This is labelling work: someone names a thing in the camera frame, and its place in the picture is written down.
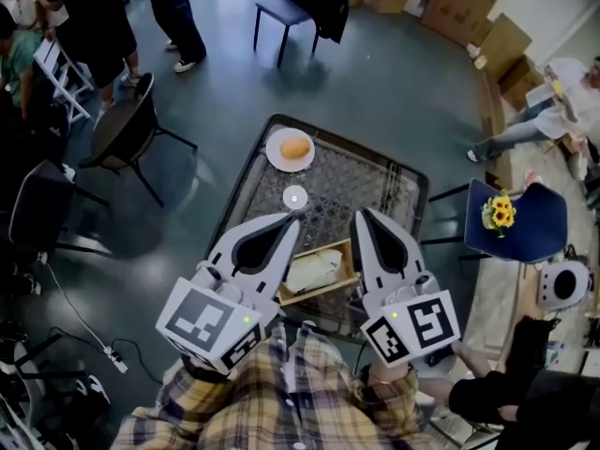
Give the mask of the person's left forearm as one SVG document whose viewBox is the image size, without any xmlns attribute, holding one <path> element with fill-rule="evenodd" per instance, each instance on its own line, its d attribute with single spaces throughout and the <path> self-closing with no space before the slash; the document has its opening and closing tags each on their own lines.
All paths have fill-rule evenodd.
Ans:
<svg viewBox="0 0 600 450">
<path fill-rule="evenodd" d="M 233 382 L 211 369 L 196 366 L 182 356 L 164 375 L 157 405 L 169 415 L 212 414 L 221 409 L 233 392 Z"/>
</svg>

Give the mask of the dark grey chair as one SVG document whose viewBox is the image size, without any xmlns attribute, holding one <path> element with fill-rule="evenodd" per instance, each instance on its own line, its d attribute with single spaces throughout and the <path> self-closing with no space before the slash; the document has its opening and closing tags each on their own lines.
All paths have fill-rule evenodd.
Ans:
<svg viewBox="0 0 600 450">
<path fill-rule="evenodd" d="M 58 248 L 98 253 L 90 247 L 59 241 L 75 194 L 110 207 L 106 200 L 69 181 L 51 161 L 40 162 L 22 180 L 7 227 L 8 241 L 20 250 L 32 252 L 52 252 Z"/>
</svg>

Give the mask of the potted sunflowers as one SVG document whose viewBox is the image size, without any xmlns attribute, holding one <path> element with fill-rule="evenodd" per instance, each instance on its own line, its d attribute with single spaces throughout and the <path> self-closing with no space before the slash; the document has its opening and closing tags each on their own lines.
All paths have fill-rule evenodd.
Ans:
<svg viewBox="0 0 600 450">
<path fill-rule="evenodd" d="M 489 197 L 481 208 L 481 221 L 486 230 L 493 231 L 498 238 L 504 238 L 504 231 L 515 223 L 517 209 L 506 190 Z"/>
</svg>

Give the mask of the wooden tissue box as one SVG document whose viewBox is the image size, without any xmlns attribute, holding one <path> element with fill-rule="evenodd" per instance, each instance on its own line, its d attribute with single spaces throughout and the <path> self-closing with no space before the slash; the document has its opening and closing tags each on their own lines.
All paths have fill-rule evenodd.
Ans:
<svg viewBox="0 0 600 450">
<path fill-rule="evenodd" d="M 294 259 L 298 259 L 300 257 L 307 256 L 313 252 L 317 252 L 328 248 L 336 249 L 342 253 L 342 269 L 338 281 L 332 285 L 322 287 L 320 289 L 293 294 L 286 288 L 284 284 L 286 280 L 285 278 L 284 281 L 280 284 L 279 289 L 277 291 L 279 303 L 283 307 L 290 306 L 292 304 L 296 304 L 301 301 L 308 300 L 309 298 L 320 296 L 325 293 L 330 293 L 333 290 L 338 290 L 344 286 L 355 284 L 358 281 L 358 276 L 353 270 L 353 255 L 351 241 L 349 239 L 341 240 L 323 247 L 318 247 L 313 250 L 298 253 L 292 258 L 292 262 Z"/>
</svg>

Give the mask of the small white round lid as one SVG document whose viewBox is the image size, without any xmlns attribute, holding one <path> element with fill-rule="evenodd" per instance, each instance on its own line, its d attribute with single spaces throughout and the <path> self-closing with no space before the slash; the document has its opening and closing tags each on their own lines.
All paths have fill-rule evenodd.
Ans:
<svg viewBox="0 0 600 450">
<path fill-rule="evenodd" d="M 284 189 L 282 201 L 289 209 L 300 210 L 308 203 L 308 193 L 303 187 L 292 185 Z"/>
</svg>

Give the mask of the blue chair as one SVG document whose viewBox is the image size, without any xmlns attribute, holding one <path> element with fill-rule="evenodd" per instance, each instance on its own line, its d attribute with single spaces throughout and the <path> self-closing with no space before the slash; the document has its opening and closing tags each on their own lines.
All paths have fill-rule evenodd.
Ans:
<svg viewBox="0 0 600 450">
<path fill-rule="evenodd" d="M 428 199 L 430 203 L 465 192 L 466 209 L 463 233 L 456 236 L 423 240 L 423 246 L 462 243 L 472 253 L 461 261 L 497 258 L 519 263 L 539 263 L 562 251 L 567 244 L 567 206 L 563 196 L 551 188 L 532 183 L 517 196 L 510 196 L 478 180 L 452 188 Z M 484 207 L 494 198 L 510 202 L 511 226 L 500 230 L 484 225 Z"/>
<path fill-rule="evenodd" d="M 313 20 L 303 9 L 295 5 L 291 0 L 261 0 L 256 3 L 256 8 L 257 13 L 253 38 L 254 45 L 258 44 L 261 16 L 263 14 L 270 16 L 277 22 L 284 25 L 284 33 L 277 56 L 277 66 L 280 67 L 285 53 L 290 29 L 300 23 Z M 315 25 L 315 35 L 312 46 L 316 47 L 321 39 L 325 38 L 319 36 L 319 31 Z"/>
</svg>

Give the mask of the dark glass-top table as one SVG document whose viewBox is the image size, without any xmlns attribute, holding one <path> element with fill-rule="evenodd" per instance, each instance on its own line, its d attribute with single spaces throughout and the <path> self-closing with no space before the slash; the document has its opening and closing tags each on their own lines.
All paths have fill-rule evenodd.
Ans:
<svg viewBox="0 0 600 450">
<path fill-rule="evenodd" d="M 281 172 L 266 158 L 268 138 L 283 128 L 302 130 L 314 142 L 315 157 L 301 172 Z M 349 239 L 351 219 L 362 207 L 389 216 L 417 238 L 429 191 L 423 173 L 335 133 L 276 113 L 267 119 L 254 143 L 211 240 L 216 242 L 231 227 L 252 218 L 288 212 L 283 192 L 293 185 L 308 195 L 299 218 L 297 254 Z"/>
</svg>

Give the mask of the large flattened cardboard carton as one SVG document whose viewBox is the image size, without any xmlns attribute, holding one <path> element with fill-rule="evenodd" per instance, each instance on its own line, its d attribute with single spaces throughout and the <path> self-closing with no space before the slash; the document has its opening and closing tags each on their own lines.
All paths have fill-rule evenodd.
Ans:
<svg viewBox="0 0 600 450">
<path fill-rule="evenodd" d="M 426 28 L 466 46 L 488 19 L 498 0 L 429 0 L 420 23 Z"/>
</svg>

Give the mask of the black and white sneaker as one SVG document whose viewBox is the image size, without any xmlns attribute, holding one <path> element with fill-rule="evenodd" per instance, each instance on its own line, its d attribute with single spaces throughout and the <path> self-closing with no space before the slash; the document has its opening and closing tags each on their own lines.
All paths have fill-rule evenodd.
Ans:
<svg viewBox="0 0 600 450">
<path fill-rule="evenodd" d="M 76 381 L 76 388 L 71 400 L 76 414 L 88 419 L 97 419 L 108 412 L 110 399 L 100 380 L 95 375 L 88 375 L 87 382 Z"/>
</svg>

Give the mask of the white folding chair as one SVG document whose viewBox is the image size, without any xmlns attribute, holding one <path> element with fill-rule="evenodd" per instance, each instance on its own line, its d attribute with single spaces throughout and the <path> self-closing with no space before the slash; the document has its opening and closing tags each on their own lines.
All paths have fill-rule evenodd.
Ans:
<svg viewBox="0 0 600 450">
<path fill-rule="evenodd" d="M 86 73 L 86 65 L 73 62 L 57 39 L 42 39 L 34 58 L 53 85 L 53 100 L 67 106 L 68 122 L 72 124 L 81 119 L 89 120 L 91 115 L 80 102 L 85 92 L 94 90 Z"/>
</svg>

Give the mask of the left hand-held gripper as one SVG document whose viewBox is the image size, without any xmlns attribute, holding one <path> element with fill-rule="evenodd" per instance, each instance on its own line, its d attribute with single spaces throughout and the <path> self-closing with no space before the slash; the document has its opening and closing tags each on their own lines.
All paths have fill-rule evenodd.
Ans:
<svg viewBox="0 0 600 450">
<path fill-rule="evenodd" d="M 202 366 L 229 374 L 266 338 L 273 300 L 300 231 L 293 214 L 255 217 L 226 231 L 191 280 L 180 277 L 156 329 Z M 221 270 L 233 270 L 233 280 Z"/>
</svg>

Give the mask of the golden bread bun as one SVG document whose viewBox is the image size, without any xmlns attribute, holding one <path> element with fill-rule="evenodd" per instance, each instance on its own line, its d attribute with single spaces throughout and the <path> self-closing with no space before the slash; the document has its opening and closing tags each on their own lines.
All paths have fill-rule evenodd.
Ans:
<svg viewBox="0 0 600 450">
<path fill-rule="evenodd" d="M 279 151 L 286 159 L 304 158 L 311 150 L 310 141 L 306 138 L 287 138 L 282 141 Z"/>
</svg>

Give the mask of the person's yellow plaid shirt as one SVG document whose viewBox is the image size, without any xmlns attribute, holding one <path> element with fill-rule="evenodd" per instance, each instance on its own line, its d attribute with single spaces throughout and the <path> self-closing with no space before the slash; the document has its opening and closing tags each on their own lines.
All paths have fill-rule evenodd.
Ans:
<svg viewBox="0 0 600 450">
<path fill-rule="evenodd" d="M 403 370 L 370 364 L 382 376 Z M 371 419 L 353 394 L 357 373 L 309 322 L 294 343 L 279 323 L 226 376 L 232 394 L 221 409 L 171 416 L 156 400 L 124 419 L 111 450 L 439 450 L 419 415 L 397 423 Z"/>
</svg>

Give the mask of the white power strip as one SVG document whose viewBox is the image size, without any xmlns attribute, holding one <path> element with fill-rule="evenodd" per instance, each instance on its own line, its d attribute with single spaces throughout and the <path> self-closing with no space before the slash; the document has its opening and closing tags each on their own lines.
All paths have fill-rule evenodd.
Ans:
<svg viewBox="0 0 600 450">
<path fill-rule="evenodd" d="M 126 374 L 128 372 L 128 366 L 116 350 L 114 350 L 111 346 L 105 346 L 103 348 L 103 352 L 120 373 Z"/>
</svg>

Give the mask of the black round-back chair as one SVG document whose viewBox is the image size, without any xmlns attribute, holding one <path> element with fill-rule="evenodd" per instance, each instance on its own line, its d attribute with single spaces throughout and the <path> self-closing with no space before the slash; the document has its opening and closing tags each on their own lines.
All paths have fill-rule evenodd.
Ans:
<svg viewBox="0 0 600 450">
<path fill-rule="evenodd" d="M 162 127 L 153 101 L 155 76 L 144 73 L 135 87 L 132 98 L 121 100 L 101 115 L 94 129 L 88 157 L 79 161 L 81 170 L 102 168 L 119 174 L 130 168 L 159 206 L 164 202 L 143 176 L 140 158 L 157 136 L 165 135 L 193 151 L 198 145 Z"/>
</svg>

